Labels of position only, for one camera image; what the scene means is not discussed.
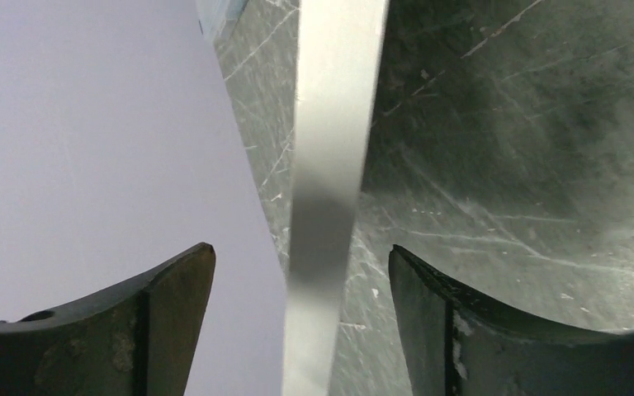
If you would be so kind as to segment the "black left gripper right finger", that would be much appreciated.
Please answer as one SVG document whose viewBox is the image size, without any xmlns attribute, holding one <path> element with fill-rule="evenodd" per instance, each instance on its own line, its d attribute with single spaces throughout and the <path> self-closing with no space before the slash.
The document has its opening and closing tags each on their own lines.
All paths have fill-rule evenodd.
<svg viewBox="0 0 634 396">
<path fill-rule="evenodd" d="M 416 395 L 634 395 L 634 332 L 577 328 L 514 308 L 404 247 L 390 289 Z"/>
</svg>

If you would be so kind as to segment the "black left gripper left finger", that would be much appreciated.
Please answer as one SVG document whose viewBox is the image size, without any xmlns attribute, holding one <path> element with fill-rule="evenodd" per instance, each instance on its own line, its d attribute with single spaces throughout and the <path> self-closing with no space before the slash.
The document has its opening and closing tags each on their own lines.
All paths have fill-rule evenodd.
<svg viewBox="0 0 634 396">
<path fill-rule="evenodd" d="M 91 295 L 0 321 L 0 395 L 182 395 L 215 272 L 198 243 Z"/>
</svg>

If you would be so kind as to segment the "white wooden picture frame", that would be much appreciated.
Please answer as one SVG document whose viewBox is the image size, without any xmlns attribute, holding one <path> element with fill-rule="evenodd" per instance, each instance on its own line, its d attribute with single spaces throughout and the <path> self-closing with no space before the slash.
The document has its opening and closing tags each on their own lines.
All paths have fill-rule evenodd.
<svg viewBox="0 0 634 396">
<path fill-rule="evenodd" d="M 282 392 L 329 391 L 389 3 L 300 5 Z"/>
</svg>

